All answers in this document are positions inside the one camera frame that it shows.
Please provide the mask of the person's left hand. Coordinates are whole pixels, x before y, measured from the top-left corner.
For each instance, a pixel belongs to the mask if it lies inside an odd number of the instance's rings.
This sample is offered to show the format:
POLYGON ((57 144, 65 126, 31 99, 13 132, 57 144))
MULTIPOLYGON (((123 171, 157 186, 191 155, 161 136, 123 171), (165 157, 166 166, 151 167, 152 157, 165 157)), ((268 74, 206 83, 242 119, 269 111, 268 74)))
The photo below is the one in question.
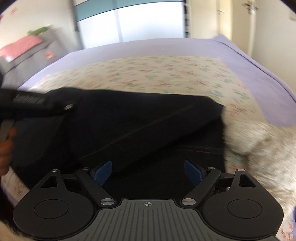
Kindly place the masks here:
POLYGON ((13 126, 5 141, 0 144, 0 175, 3 176, 9 171, 12 152, 14 148, 14 139, 16 137, 17 130, 13 126))

